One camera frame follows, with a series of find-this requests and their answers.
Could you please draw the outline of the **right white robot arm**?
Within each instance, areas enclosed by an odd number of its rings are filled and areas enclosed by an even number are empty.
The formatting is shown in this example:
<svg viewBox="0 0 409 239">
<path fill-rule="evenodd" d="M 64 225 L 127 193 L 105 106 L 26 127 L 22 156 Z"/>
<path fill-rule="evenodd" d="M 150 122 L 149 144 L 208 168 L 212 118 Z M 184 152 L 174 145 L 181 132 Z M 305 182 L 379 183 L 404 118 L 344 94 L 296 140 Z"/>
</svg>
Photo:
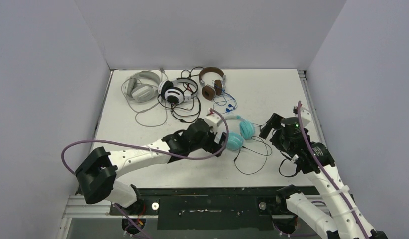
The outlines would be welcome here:
<svg viewBox="0 0 409 239">
<path fill-rule="evenodd" d="M 310 180 L 329 213 L 318 208 L 295 185 L 276 191 L 274 205 L 267 209 L 269 213 L 292 213 L 323 239 L 387 238 L 386 233 L 375 229 L 358 209 L 327 147 L 310 142 L 300 116 L 285 118 L 273 113 L 259 135 L 266 139 L 270 132 L 274 133 L 270 142 Z"/>
</svg>

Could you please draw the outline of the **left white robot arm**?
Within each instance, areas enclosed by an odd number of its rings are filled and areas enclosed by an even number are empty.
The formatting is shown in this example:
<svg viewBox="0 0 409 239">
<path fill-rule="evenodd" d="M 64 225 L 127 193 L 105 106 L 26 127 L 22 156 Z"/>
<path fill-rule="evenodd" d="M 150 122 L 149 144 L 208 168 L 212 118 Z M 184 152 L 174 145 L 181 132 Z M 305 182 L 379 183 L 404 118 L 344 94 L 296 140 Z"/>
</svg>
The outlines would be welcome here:
<svg viewBox="0 0 409 239">
<path fill-rule="evenodd" d="M 190 153 L 202 149 L 219 157 L 227 146 L 224 132 L 216 141 L 223 117 L 210 114 L 198 119 L 185 130 L 169 134 L 145 146 L 124 145 L 120 151 L 95 148 L 76 169 L 75 176 L 88 205 L 109 201 L 122 206 L 130 214 L 142 209 L 142 199 L 136 186 L 118 180 L 138 169 L 188 159 Z"/>
</svg>

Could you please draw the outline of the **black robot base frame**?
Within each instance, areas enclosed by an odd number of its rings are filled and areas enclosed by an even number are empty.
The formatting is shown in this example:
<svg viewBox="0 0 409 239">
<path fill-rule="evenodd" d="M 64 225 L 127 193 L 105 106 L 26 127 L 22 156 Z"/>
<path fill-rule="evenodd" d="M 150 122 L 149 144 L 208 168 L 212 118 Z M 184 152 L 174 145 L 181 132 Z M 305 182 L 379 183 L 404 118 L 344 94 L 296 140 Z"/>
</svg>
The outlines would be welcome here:
<svg viewBox="0 0 409 239">
<path fill-rule="evenodd" d="M 271 230 L 273 222 L 296 220 L 276 202 L 278 187 L 142 188 L 132 209 L 111 206 L 113 216 L 129 215 L 159 230 Z"/>
</svg>

